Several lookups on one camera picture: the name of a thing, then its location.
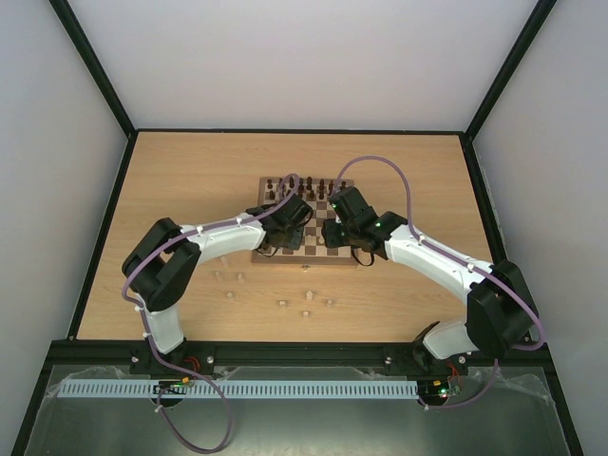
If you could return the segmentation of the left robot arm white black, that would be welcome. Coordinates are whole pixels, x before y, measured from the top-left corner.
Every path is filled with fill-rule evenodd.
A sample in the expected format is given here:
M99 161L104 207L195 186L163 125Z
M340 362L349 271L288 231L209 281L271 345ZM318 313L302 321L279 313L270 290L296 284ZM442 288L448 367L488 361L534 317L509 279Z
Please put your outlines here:
M135 304L144 336L157 352L174 351L185 340L178 302L199 265L235 252L287 247L302 239L312 215L313 208L291 194L213 223L155 222L122 266L122 296Z

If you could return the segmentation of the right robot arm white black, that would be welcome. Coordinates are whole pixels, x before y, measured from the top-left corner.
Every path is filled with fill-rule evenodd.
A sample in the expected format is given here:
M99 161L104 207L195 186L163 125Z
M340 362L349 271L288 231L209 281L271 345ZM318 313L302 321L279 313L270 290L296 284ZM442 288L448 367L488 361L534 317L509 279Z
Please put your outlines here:
M465 316L430 324L416 338L416 365L437 371L453 355L481 352L501 359L539 322L521 270L503 260L491 264L466 256L417 231L393 212L377 215L358 189L345 187L328 198L335 212L323 222L328 247L348 246L371 257L410 267L465 304Z

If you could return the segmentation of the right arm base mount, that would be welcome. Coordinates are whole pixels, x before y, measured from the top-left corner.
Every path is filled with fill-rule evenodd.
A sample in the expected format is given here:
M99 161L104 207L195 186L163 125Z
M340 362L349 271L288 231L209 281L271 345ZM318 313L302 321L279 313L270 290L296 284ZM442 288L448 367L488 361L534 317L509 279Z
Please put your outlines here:
M390 375L448 377L464 374L466 366L456 357L437 359L419 342L391 343L383 348L385 371Z

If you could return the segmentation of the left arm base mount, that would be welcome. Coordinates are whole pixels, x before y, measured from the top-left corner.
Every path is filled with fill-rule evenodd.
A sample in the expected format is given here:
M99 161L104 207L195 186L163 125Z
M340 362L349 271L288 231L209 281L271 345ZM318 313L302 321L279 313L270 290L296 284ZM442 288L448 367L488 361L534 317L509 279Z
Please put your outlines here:
M159 353L162 363L152 353L148 342L132 344L130 347L131 374L146 374L152 377L164 377L182 374L174 366L200 374L211 374L215 366L215 353L211 346L184 340L167 354Z

